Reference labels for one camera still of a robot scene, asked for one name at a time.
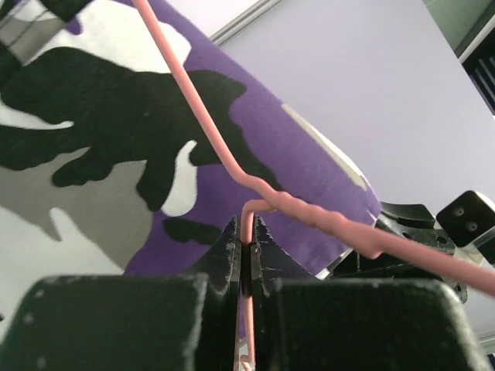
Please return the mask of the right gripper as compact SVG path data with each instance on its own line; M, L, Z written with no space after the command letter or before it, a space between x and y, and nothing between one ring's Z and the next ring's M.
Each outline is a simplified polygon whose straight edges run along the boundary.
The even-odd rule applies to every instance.
M423 244L433 250L443 252L475 264L456 247L446 232L424 205L382 204L375 227L404 239ZM468 288L465 284L449 280L437 274L416 267L405 260L390 254L381 254L371 260L356 251L346 252L332 265L333 277L359 278L432 278L443 281L458 295L462 303L468 300Z

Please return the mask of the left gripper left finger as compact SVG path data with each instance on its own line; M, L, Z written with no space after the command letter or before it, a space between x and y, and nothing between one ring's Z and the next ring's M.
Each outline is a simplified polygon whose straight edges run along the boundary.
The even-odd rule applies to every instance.
M3 370L235 370L240 226L173 276L37 281L1 344Z

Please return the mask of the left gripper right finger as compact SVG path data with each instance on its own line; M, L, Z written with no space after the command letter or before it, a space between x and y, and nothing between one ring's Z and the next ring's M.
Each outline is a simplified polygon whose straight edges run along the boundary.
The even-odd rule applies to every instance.
M488 370L466 313L431 279L321 281L254 221L258 370Z

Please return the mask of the pink wire hanger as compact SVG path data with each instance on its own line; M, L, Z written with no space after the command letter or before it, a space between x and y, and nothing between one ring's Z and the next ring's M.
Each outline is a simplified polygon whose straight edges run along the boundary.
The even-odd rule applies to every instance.
M376 230L367 224L349 220L342 213L307 203L287 192L276 191L266 181L246 173L234 158L189 74L177 59L168 37L158 24L152 6L147 1L136 1L134 6L221 163L236 183L260 196L259 199L247 201L242 209L241 241L244 250L250 248L255 213L280 211L289 218L339 238L347 246L369 258L375 258L383 252L396 254L437 274L446 274L458 281L464 280L468 285L487 294L494 293L494 274L490 271Z

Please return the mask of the purple camouflage trousers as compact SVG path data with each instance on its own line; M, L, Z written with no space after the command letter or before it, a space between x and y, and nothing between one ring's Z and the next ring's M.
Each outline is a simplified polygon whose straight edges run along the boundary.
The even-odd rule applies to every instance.
M246 173L375 223L380 203L338 147L171 5L152 8ZM253 198L132 3L1 3L2 330L45 276L186 270Z

